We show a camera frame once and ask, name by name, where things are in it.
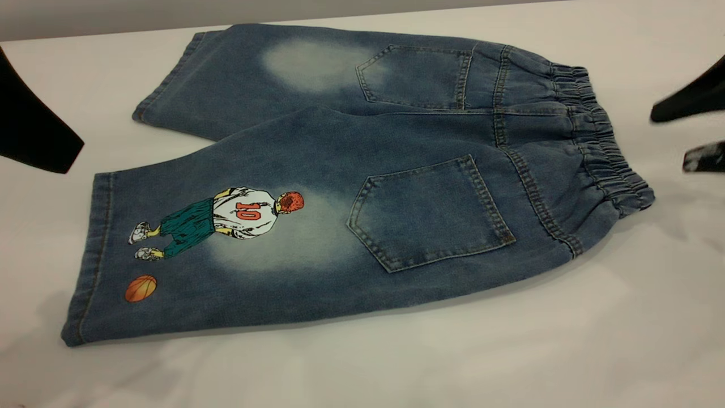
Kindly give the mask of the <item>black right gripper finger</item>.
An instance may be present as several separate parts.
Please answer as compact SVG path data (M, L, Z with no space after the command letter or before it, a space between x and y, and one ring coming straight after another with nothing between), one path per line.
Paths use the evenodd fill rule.
M709 143L686 151L684 173L724 173L724 141Z
M724 110L724 57L673 95L655 103L650 121L668 123L695 114Z

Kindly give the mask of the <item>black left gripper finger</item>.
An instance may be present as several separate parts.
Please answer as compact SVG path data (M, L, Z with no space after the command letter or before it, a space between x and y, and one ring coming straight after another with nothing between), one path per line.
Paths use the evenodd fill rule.
M1 155L66 174L84 142L26 85L1 52Z

